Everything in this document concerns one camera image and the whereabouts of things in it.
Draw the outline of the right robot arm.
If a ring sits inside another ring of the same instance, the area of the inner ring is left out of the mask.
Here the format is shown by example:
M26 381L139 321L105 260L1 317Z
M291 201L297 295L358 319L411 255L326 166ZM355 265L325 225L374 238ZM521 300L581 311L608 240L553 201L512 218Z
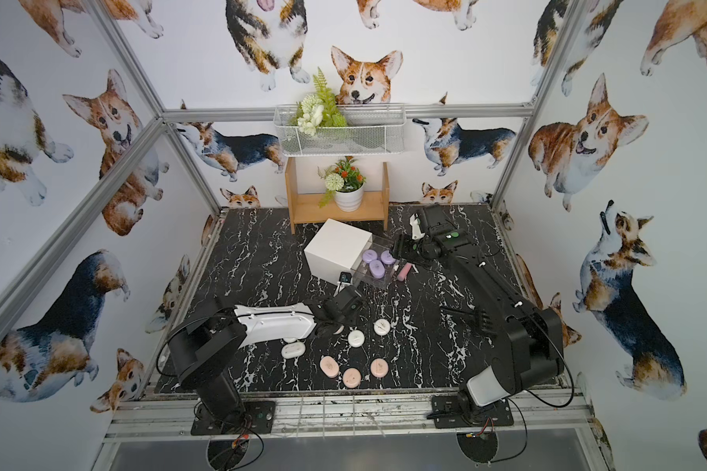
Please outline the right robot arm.
M467 380L460 392L470 407L489 408L569 372L560 317L550 308L541 310L524 300L464 233L447 231L420 239L400 234L394 251L396 257L423 268L438 263L473 294L473 310L443 309L465 318L473 331L490 343L485 354L487 366Z

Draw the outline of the pink earphone case bottom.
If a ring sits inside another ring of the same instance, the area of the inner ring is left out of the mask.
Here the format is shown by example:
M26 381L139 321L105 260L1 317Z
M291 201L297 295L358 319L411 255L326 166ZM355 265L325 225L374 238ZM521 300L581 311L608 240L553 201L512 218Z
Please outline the pink earphone case bottom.
M361 372L355 368L348 368L343 373L343 383L348 389L358 388L361 384L361 380L363 380L363 376L361 376Z

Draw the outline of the white earphone case right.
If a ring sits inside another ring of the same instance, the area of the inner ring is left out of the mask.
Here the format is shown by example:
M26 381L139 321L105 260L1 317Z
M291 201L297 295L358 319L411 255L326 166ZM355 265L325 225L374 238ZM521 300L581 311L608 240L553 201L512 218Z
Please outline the white earphone case right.
M376 335L384 337L390 332L391 324L386 319L378 319L373 324L373 330Z

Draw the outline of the pink earphone case oval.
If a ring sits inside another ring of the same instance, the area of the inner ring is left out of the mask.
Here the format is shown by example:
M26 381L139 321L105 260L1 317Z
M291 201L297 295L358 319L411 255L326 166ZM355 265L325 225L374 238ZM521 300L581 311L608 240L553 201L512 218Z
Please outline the pink earphone case oval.
M337 378L340 374L340 366L331 356L324 356L319 363L321 371L331 379Z

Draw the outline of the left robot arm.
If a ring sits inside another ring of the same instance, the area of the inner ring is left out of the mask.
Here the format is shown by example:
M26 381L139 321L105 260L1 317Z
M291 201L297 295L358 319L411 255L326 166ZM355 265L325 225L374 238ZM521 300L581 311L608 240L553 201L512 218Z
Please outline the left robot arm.
M175 376L194 391L212 421L239 424L245 406L228 366L243 347L282 339L330 337L353 327L365 303L352 286L324 300L276 307L228 306L185 321L166 340Z

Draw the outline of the white potted plant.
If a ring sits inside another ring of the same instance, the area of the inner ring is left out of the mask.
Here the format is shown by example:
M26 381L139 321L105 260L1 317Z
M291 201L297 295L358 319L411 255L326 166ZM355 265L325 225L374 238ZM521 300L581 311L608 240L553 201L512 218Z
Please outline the white potted plant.
M335 164L317 169L325 192L318 203L320 208L334 202L341 211L351 213L363 203L366 178L361 174L353 156L346 156Z

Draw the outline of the white earphone case oval left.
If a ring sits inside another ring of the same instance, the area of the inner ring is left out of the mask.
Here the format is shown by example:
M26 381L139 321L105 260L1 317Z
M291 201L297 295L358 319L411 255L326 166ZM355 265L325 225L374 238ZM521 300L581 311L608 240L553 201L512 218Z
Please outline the white earphone case oval left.
M281 349L281 356L284 359L294 359L301 357L306 352L306 345L301 341L287 343Z

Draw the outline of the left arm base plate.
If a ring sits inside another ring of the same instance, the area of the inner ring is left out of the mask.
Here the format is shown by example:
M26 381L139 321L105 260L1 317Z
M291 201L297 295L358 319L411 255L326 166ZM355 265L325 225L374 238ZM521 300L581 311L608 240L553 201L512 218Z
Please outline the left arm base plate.
M192 436L218 436L239 433L270 434L276 415L276 402L253 400L244 403L244 411L234 411L227 418L213 418L207 408L198 402L194 407L194 422L190 428Z

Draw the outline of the purple earphone case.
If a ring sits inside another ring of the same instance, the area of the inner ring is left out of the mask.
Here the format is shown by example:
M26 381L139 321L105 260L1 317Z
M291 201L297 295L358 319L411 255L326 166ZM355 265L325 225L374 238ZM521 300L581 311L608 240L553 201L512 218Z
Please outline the purple earphone case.
M381 252L379 255L379 259L381 263L386 266L392 266L396 262L396 259L388 250L384 250L383 252Z
M370 263L368 265L368 270L371 274L371 277L375 280L383 279L386 273L385 266L381 263L380 260L373 261L372 263Z
M373 261L377 261L378 259L379 259L379 255L378 255L378 253L377 253L375 250L373 250L373 249L367 249L367 250L363 253L363 255L361 255L361 260L362 260L365 264L370 264L370 263L372 263Z

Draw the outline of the white earphone case middle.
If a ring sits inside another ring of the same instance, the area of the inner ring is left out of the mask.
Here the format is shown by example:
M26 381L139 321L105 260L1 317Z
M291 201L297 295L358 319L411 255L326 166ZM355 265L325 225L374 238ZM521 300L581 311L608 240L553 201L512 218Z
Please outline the white earphone case middle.
M353 330L349 332L348 335L348 342L350 347L354 347L357 349L358 347L362 347L365 341L365 335L362 331L359 330Z

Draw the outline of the purple earphone case top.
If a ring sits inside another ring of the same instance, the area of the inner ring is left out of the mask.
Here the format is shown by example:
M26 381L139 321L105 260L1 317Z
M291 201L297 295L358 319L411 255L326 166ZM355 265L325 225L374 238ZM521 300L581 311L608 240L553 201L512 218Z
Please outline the purple earphone case top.
M370 263L372 263L373 261L377 261L378 259L379 259L379 255L378 255L378 253L377 253L375 250L373 250L373 249L367 249L367 250L363 253L363 255L361 255L361 260L362 260L365 264L370 264Z

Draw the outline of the pink earphone case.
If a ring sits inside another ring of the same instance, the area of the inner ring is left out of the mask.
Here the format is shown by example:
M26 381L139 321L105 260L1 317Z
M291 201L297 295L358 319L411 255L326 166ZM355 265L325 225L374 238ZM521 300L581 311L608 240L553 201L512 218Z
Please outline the pink earphone case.
M348 389L358 388L361 384L361 380L363 380L363 376L361 376L361 372L355 368L348 368L343 373L343 383Z
M375 358L371 362L370 372L375 378L384 378L389 373L389 365L385 359Z

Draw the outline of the white mini drawer cabinet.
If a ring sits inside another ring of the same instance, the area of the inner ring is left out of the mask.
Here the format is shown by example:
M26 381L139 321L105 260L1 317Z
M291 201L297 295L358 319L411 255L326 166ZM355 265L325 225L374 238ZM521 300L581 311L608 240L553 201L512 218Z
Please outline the white mini drawer cabinet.
M372 243L372 233L328 219L304 248L304 255L312 276L337 285L342 272L357 270Z

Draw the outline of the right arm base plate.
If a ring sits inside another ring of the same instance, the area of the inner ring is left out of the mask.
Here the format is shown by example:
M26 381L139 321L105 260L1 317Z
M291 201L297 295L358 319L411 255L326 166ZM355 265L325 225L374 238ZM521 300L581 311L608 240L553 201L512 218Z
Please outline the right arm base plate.
M504 400L487 406L478 406L465 394L434 396L432 410L426 415L437 429L482 428L513 426L515 423L509 403Z

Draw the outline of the green white artificial flowers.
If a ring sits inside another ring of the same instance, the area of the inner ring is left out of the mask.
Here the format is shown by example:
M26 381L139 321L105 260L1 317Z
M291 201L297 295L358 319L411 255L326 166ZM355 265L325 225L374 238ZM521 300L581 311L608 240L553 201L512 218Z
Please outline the green white artificial flowers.
M314 92L304 96L297 104L290 125L309 137L315 137L323 129L347 127L348 122L338 107L337 96L328 86L321 69L317 69L312 81Z

